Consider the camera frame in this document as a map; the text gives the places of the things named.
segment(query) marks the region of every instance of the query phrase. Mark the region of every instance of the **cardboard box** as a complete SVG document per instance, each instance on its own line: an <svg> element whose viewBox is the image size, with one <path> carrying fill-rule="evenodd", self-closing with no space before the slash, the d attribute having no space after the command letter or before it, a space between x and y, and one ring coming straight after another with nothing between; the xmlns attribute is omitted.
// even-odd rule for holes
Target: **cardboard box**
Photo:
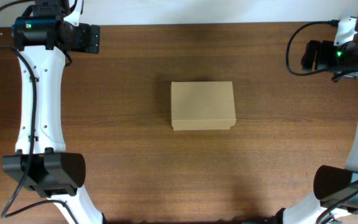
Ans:
<svg viewBox="0 0 358 224"><path fill-rule="evenodd" d="M172 128L230 129L236 123L232 82L172 82Z"/></svg>

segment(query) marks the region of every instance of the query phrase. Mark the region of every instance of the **wooden tabletop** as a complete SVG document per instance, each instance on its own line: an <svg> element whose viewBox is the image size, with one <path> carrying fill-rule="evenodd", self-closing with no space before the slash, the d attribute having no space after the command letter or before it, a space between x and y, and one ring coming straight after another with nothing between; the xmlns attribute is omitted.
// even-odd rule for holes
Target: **wooden tabletop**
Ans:
<svg viewBox="0 0 358 224"><path fill-rule="evenodd" d="M100 54L72 53L62 82L68 152L86 160L85 185L110 222L201 222L270 217L313 190L321 165L344 167L358 118L358 81L290 75L285 49L300 23L105 26ZM0 43L11 42L0 29ZM333 40L307 28L291 48ZM232 81L228 131L172 131L170 84ZM21 76L0 50L0 212L16 187L2 171L14 153ZM23 190L11 211L40 200ZM358 223L358 216L343 218ZM0 223L65 223L44 205Z"/></svg>

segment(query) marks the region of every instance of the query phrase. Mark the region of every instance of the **box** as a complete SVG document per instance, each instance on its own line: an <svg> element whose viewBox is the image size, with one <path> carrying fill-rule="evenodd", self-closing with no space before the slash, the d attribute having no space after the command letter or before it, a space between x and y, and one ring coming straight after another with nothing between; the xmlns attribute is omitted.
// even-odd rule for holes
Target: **box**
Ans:
<svg viewBox="0 0 358 224"><path fill-rule="evenodd" d="M232 82L172 82L172 128L230 129L236 123Z"/></svg>

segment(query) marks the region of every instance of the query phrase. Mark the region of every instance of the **white wall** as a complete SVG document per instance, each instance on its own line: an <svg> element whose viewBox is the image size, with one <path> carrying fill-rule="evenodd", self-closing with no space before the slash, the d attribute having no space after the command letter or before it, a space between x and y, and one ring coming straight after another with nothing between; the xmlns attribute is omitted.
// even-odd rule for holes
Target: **white wall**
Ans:
<svg viewBox="0 0 358 224"><path fill-rule="evenodd" d="M0 6L13 0L0 0ZM0 15L13 25L25 5ZM292 22L357 15L358 0L85 0L81 22L97 25Z"/></svg>

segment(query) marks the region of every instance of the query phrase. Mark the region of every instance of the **wooden table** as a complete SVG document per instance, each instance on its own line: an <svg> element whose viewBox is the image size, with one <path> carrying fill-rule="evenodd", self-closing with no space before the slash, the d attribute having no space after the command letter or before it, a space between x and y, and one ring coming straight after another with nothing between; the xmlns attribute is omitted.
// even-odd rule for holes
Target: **wooden table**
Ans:
<svg viewBox="0 0 358 224"><path fill-rule="evenodd" d="M86 188L110 222L187 222L270 217L313 189L319 166L344 167L358 118L358 81L290 75L285 49L300 23L106 26L99 55L75 54L62 84L68 152L86 160ZM299 68L307 41L292 47ZM0 29L0 43L11 42ZM170 126L170 84L232 81L229 131ZM0 212L16 182L2 171L21 116L17 59L0 50ZM40 200L23 190L13 209ZM358 216L343 218L358 223ZM0 223L65 223L44 205Z"/></svg>

